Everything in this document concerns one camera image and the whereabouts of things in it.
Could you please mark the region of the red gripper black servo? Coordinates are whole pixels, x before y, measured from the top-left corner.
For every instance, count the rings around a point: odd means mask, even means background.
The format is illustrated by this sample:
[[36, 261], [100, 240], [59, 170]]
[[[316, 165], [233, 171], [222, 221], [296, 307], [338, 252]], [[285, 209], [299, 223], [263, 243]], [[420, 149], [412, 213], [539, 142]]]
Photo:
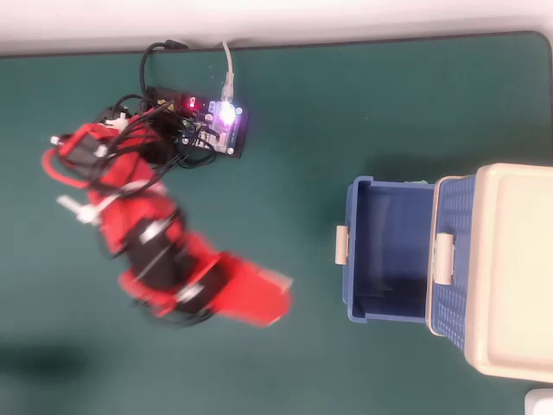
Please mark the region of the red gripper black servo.
[[268, 327], [290, 308], [292, 278], [197, 242], [179, 245], [165, 235], [146, 243], [134, 239], [127, 258], [121, 288], [165, 322], [204, 322], [216, 313]]

